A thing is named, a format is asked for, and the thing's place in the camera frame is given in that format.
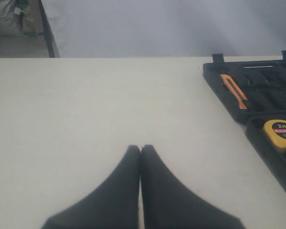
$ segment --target black tool case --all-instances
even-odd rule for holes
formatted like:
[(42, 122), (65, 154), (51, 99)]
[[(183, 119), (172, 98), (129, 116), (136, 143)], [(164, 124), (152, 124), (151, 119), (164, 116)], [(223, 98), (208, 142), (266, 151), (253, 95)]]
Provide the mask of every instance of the black tool case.
[[(223, 54), (213, 54), (213, 63), (205, 63), (203, 70), (230, 115), (247, 125), (247, 138), (286, 191), (286, 154), (278, 152), (263, 131), (269, 120), (286, 120), (286, 51), (282, 55), (281, 60), (225, 62)], [(230, 76), (245, 94), (247, 109), (240, 108), (221, 74)]]

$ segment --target orange utility knife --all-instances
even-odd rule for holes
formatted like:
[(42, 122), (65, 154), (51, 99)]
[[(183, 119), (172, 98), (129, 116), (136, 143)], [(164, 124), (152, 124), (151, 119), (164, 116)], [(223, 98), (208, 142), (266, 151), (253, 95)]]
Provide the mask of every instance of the orange utility knife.
[(245, 105), (244, 101), (248, 101), (245, 94), (242, 92), (242, 90), (237, 86), (237, 84), (234, 82), (234, 80), (231, 78), (231, 76), (226, 74), (220, 74), (221, 78), (223, 79), (224, 84), (227, 86), (229, 91), (236, 97), (238, 100), (239, 108), (247, 110), (247, 106)]

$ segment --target black rubber pad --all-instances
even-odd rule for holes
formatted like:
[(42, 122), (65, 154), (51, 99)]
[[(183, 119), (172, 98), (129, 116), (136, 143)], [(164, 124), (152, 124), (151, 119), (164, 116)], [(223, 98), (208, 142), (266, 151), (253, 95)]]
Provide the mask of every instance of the black rubber pad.
[(140, 171), (145, 229), (244, 229), (238, 218), (186, 188), (153, 146), (142, 149)]
[(139, 160), (139, 148), (129, 146), (119, 165), (99, 187), (49, 218), (43, 229), (137, 229)]

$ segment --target tool box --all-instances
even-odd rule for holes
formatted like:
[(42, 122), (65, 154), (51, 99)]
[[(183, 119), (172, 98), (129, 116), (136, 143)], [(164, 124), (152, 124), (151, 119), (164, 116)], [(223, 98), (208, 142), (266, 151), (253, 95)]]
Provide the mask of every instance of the tool box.
[(213, 54), (204, 78), (286, 191), (286, 51), (281, 60), (225, 62)]

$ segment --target white wall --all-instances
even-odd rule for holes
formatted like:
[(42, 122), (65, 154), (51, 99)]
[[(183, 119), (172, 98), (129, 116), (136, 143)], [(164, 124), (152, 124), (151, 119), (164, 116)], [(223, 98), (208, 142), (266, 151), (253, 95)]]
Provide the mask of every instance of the white wall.
[(42, 0), (61, 57), (279, 55), (286, 0)]

